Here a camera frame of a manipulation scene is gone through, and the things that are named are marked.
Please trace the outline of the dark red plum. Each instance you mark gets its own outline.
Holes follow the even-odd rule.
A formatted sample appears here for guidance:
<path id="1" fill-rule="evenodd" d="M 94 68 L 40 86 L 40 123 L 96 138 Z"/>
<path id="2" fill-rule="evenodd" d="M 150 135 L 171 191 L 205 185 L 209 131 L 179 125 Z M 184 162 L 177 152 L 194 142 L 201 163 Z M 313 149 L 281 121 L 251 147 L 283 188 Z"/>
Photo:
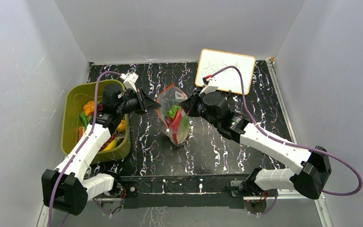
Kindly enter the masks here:
<path id="1" fill-rule="evenodd" d="M 173 122 L 173 117 L 171 117 L 171 116 L 165 115 L 164 119 L 165 119 L 165 123 L 166 123 L 167 127 L 169 127 Z"/>

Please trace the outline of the clear zip top bag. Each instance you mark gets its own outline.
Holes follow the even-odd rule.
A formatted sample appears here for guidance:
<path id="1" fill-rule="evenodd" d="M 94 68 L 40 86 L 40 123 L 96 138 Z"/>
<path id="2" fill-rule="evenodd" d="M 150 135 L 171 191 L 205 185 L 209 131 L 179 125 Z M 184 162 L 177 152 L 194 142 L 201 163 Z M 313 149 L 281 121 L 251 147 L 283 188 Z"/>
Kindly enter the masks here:
<path id="1" fill-rule="evenodd" d="M 171 84 L 158 95 L 156 100 L 161 105 L 157 109 L 157 114 L 162 121 L 162 132 L 175 146 L 182 146 L 190 132 L 189 116 L 180 106 L 180 103 L 187 98 L 180 88 Z"/>

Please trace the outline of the green lettuce head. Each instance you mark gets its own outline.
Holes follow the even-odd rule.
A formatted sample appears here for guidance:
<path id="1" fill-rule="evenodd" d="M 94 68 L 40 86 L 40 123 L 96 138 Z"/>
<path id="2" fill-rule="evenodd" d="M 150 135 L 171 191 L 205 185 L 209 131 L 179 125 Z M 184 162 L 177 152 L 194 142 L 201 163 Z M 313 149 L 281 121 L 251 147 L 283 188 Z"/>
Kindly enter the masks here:
<path id="1" fill-rule="evenodd" d="M 166 133 L 176 146 L 183 144 L 190 131 L 189 118 L 179 105 L 174 105 L 165 115 Z"/>

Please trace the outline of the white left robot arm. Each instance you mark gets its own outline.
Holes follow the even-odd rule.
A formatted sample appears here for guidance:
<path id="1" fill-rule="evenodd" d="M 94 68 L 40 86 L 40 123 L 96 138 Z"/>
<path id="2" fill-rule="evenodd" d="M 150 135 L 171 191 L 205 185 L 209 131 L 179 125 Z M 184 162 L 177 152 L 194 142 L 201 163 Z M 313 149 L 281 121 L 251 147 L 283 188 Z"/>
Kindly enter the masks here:
<path id="1" fill-rule="evenodd" d="M 84 179 L 85 172 L 125 115 L 160 108 L 142 89 L 123 90 L 118 84 L 106 85 L 102 100 L 95 105 L 93 118 L 73 150 L 54 170 L 47 169 L 42 175 L 43 203 L 50 213 L 57 209 L 76 216 L 98 195 L 120 195 L 122 184 L 113 176 L 97 174 Z"/>

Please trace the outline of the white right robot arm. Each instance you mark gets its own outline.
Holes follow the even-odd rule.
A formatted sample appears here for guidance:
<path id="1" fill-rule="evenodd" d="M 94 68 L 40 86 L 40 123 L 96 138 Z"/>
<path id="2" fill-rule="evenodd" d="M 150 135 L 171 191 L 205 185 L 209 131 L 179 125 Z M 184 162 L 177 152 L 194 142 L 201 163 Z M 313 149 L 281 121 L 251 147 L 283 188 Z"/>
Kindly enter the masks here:
<path id="1" fill-rule="evenodd" d="M 194 93 L 180 107 L 189 117 L 201 117 L 212 124 L 224 138 L 257 149 L 285 165 L 284 169 L 254 169 L 246 181 L 230 186 L 235 196 L 259 196 L 267 190 L 287 189 L 313 200 L 320 197 L 331 174 L 328 156 L 288 146 L 288 141 L 280 137 L 272 140 L 272 133 L 262 134 L 248 117 L 231 110 L 218 92 L 202 96 Z"/>

